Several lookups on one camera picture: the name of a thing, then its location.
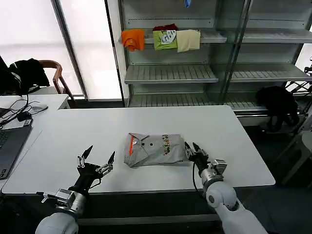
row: white table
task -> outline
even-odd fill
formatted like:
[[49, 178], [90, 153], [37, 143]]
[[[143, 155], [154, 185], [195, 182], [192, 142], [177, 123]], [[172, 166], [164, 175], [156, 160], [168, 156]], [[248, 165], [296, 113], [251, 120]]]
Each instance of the white table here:
[[[55, 193], [78, 178], [77, 156], [93, 145], [88, 162], [102, 165], [116, 151], [114, 170], [91, 193], [193, 189], [192, 166], [123, 163], [127, 134], [179, 133], [210, 157], [228, 163], [233, 187], [273, 185], [275, 180], [228, 106], [58, 110], [2, 189], [5, 194]], [[201, 187], [196, 173], [196, 184]]]
[[[0, 97], [0, 107], [1, 108], [9, 108], [16, 100], [18, 99], [26, 99], [26, 96], [19, 97], [19, 96], [1, 96]], [[16, 166], [22, 160], [23, 156], [27, 153], [30, 147], [33, 145], [35, 140], [41, 134], [43, 128], [48, 125], [50, 121], [50, 116], [52, 113], [56, 112], [58, 109], [67, 108], [67, 94], [61, 95], [29, 95], [29, 102], [38, 101], [40, 104], [46, 104], [48, 109], [42, 111], [38, 114], [33, 115], [33, 123], [32, 123], [32, 131], [28, 136], [27, 141], [25, 142], [19, 156], [15, 160], [15, 165], [11, 169], [9, 177], [12, 175], [13, 171], [15, 170]], [[19, 109], [26, 104], [26, 101], [18, 101], [12, 106], [14, 109]], [[8, 128], [18, 128], [24, 125], [24, 121], [19, 122], [17, 119], [13, 120], [12, 122], [6, 124], [3, 129]], [[4, 186], [7, 179], [0, 180], [0, 189]]]

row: beige cloth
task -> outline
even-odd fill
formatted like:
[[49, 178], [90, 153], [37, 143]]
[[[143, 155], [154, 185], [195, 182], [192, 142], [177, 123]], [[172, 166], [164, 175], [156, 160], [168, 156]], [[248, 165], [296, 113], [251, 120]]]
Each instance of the beige cloth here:
[[192, 29], [177, 31], [176, 40], [178, 53], [199, 50], [200, 32]]

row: laptop keyboard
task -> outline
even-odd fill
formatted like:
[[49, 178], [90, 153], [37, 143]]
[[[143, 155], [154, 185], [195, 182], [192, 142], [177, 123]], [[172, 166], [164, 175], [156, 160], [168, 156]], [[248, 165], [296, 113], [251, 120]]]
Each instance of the laptop keyboard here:
[[4, 143], [6, 142], [6, 140], [8, 139], [9, 134], [6, 132], [0, 132], [0, 149], [2, 147], [2, 145], [4, 145]]

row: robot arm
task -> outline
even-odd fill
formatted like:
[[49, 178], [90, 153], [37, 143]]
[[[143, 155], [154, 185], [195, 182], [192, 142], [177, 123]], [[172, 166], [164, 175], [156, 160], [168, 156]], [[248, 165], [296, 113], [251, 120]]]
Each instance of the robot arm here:
[[207, 154], [193, 143], [194, 149], [185, 143], [187, 156], [199, 170], [204, 197], [222, 221], [225, 234], [267, 234], [253, 213], [238, 200], [232, 186], [223, 181], [227, 164], [223, 160], [208, 160]]
[[[85, 162], [91, 150], [92, 146], [85, 150], [82, 156], [78, 156], [77, 170], [79, 172], [79, 178], [74, 186], [68, 190], [59, 189], [55, 195], [37, 193], [43, 195], [42, 203], [47, 199], [54, 200], [56, 202], [57, 212], [40, 222], [36, 229], [36, 234], [78, 233], [78, 224], [75, 219], [83, 213], [84, 205], [89, 197], [89, 189], [99, 185], [101, 179], [113, 169], [115, 152], [113, 152], [105, 165], [98, 166]], [[99, 182], [92, 186], [96, 179]]]

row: orange cloth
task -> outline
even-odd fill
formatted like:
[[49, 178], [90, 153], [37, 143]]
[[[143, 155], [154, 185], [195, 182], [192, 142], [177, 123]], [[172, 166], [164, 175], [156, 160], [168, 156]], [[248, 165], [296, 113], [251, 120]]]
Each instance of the orange cloth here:
[[132, 29], [121, 33], [121, 41], [124, 47], [130, 51], [144, 50], [144, 31], [141, 29]]

